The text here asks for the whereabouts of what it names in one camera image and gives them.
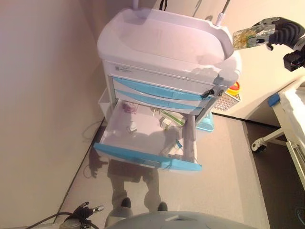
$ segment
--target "drawer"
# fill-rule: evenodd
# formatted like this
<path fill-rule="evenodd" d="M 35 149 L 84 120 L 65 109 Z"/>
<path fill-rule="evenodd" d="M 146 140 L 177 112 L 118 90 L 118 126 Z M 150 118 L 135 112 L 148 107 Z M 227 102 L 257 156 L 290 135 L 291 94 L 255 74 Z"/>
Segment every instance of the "drawer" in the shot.
<path fill-rule="evenodd" d="M 171 126 L 168 130 L 160 127 L 157 112 L 148 106 L 139 105 L 137 114 L 124 112 L 123 101 L 119 100 L 107 124 L 100 143 L 94 148 L 99 154 L 107 154 L 111 158 L 172 170 L 199 171 L 197 164 L 195 117 L 187 114 L 182 128 Z M 127 127 L 131 121 L 137 125 L 137 131 L 130 134 Z M 161 152 L 176 140 L 183 145 L 182 159 L 162 156 Z"/>
<path fill-rule="evenodd" d="M 103 65 L 105 68 L 105 74 L 108 76 L 153 84 L 160 87 L 168 87 L 174 90 L 180 90 L 197 95 L 202 95 L 214 87 L 214 84 L 212 83 L 203 83 L 199 76 L 198 80 L 191 81 L 174 75 L 152 72 L 108 61 L 103 61 Z"/>
<path fill-rule="evenodd" d="M 132 103 L 141 104 L 144 106 L 153 106 L 183 114 L 198 115 L 202 110 L 201 107 L 179 104 L 175 102 L 170 102 L 168 100 L 151 98 L 140 94 L 133 94 L 121 90 L 115 90 L 115 97 Z"/>
<path fill-rule="evenodd" d="M 171 88 L 155 86 L 147 83 L 113 77 L 114 89 L 139 94 L 155 99 L 163 99 L 174 103 L 205 107 L 210 97 L 203 98 L 201 95 L 174 90 Z"/>

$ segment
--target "hospital bed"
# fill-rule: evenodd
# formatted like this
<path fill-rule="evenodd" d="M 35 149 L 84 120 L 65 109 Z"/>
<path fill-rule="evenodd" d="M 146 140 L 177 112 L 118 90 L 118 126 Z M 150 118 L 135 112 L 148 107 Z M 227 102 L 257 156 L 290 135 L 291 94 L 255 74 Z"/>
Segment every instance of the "hospital bed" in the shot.
<path fill-rule="evenodd" d="M 255 153 L 264 151 L 267 143 L 287 146 L 305 189 L 305 76 L 294 81 L 268 100 L 281 128 L 253 142 Z M 287 141 L 277 138 L 285 135 Z"/>

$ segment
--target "dark floor mat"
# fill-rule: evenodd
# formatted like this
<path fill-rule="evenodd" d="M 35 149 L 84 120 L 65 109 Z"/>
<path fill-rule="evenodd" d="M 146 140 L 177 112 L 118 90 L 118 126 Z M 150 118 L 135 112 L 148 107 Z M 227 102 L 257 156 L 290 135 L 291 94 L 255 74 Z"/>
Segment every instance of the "dark floor mat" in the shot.
<path fill-rule="evenodd" d="M 249 143 L 275 129 L 245 123 Z M 304 208 L 305 192 L 287 147 L 269 143 L 267 149 L 254 154 L 271 229 L 304 229 L 295 209 Z"/>

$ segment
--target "light blue container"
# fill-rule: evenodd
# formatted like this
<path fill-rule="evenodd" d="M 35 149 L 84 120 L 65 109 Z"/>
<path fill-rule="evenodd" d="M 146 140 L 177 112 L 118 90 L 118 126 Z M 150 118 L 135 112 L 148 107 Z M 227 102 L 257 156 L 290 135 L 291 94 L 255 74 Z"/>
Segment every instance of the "light blue container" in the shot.
<path fill-rule="evenodd" d="M 212 132 L 214 130 L 214 120 L 212 112 L 208 113 L 208 115 L 202 119 L 202 121 L 196 126 L 196 128 L 199 130 Z"/>

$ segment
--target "medical cart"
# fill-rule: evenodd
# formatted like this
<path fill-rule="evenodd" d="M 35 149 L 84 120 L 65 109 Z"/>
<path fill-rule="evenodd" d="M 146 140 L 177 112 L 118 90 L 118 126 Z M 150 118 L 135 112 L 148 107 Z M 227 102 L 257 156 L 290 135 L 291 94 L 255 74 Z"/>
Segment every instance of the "medical cart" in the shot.
<path fill-rule="evenodd" d="M 161 10 L 124 9 L 101 32 L 98 52 L 107 83 L 98 153 L 142 166 L 201 170 L 196 124 L 241 73 L 228 29 Z M 125 101 L 137 104 L 137 112 L 125 112 Z M 186 123 L 163 130 L 159 109 L 183 114 Z M 128 131 L 130 123 L 136 132 Z M 181 158 L 161 155 L 175 141 Z"/>

